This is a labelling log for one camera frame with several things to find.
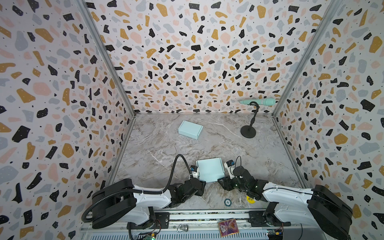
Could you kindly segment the mint box sheets stack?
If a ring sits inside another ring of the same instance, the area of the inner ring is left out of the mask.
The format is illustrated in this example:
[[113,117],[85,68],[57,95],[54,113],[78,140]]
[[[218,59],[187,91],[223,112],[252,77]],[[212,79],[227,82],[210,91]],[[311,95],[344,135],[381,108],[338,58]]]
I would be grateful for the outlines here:
[[198,179],[202,182],[213,183],[225,177],[225,169],[221,158],[198,160]]

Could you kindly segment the mint paper box sheet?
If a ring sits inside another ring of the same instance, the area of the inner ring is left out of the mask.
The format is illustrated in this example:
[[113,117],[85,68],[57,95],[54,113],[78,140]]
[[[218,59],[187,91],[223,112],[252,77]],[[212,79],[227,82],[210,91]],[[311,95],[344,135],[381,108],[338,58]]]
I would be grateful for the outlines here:
[[178,128],[179,135],[197,140],[203,130],[202,125],[192,122],[183,121]]

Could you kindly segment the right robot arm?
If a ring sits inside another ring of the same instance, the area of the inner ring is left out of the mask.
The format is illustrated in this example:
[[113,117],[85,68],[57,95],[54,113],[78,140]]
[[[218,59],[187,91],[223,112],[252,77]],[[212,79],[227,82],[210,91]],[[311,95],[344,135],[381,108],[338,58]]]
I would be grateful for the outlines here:
[[268,203],[264,224],[280,227],[297,223],[319,227],[337,240],[348,239],[353,210],[326,187],[285,187],[256,179],[242,166],[231,166],[228,171],[229,176],[218,179],[224,190],[238,190],[251,199]]

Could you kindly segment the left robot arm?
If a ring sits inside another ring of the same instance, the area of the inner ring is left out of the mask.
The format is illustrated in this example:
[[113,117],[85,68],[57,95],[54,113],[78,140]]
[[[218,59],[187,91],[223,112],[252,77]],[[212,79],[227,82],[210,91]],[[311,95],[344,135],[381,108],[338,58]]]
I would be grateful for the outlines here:
[[92,195],[92,205],[82,221],[93,229],[108,227],[121,218],[148,228],[155,221],[154,210],[176,208],[193,196],[204,194],[206,182],[191,178],[183,184],[169,185],[166,190],[136,186],[124,179]]

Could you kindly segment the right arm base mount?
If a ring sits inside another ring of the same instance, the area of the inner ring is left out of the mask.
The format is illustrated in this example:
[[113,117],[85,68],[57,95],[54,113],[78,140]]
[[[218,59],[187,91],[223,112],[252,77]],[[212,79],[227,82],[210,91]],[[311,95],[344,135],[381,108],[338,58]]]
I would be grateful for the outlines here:
[[291,226],[291,222],[281,222],[275,216],[277,202],[270,202],[264,211],[249,211],[248,222],[252,227],[284,227]]

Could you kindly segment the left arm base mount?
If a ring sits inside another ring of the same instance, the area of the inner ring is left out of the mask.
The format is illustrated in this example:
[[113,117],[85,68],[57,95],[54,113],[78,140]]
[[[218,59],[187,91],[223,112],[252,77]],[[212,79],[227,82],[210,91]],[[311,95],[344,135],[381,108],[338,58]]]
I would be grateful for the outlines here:
[[156,212],[153,207],[138,207],[127,213],[126,220],[128,230],[168,229],[170,213]]

